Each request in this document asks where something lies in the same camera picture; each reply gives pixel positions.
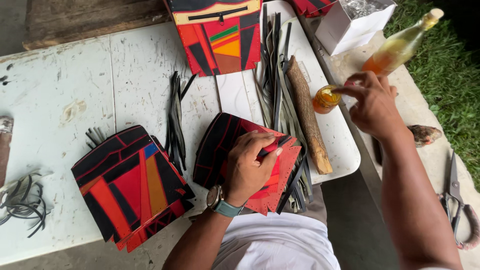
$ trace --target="grass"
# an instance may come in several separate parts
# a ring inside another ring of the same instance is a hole
[[[384,29],[386,37],[413,25],[434,7],[418,0],[397,3]],[[480,66],[472,62],[472,52],[464,47],[452,22],[440,20],[406,67],[480,192]]]

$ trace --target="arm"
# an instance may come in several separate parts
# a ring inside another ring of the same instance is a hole
[[[384,149],[382,212],[403,269],[462,269],[452,227],[396,107],[396,87],[373,72],[357,73],[338,93],[355,97],[352,121]]]
[[[270,152],[262,162],[256,158],[262,148],[274,141],[273,133],[257,131],[237,139],[228,154],[227,178],[222,185],[226,202],[242,206],[267,182],[282,149]],[[163,269],[211,269],[232,220],[207,208],[180,238]]]

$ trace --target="watch face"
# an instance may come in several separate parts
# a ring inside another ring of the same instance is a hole
[[[218,186],[214,185],[207,194],[207,206],[212,207],[218,201]]]

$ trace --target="green watch strap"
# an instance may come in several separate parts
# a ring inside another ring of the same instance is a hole
[[[215,207],[215,212],[222,214],[226,217],[233,218],[238,216],[238,214],[242,209],[243,209],[243,206],[235,207],[230,205],[224,200],[220,200]]]

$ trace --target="orange liquid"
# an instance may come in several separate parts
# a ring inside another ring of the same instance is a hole
[[[335,88],[335,86],[328,85],[318,90],[317,94],[312,99],[313,110],[315,112],[319,114],[327,114],[338,105],[342,97],[339,94],[332,94],[330,89],[333,88]]]
[[[363,64],[361,70],[362,71],[367,71],[371,70],[373,71],[377,76],[388,76],[390,73],[392,73],[393,70],[385,70],[382,68],[382,66],[388,66],[389,63],[387,63],[387,59],[384,59],[382,61],[382,65],[377,65],[375,64],[375,61],[373,60],[373,55]]]

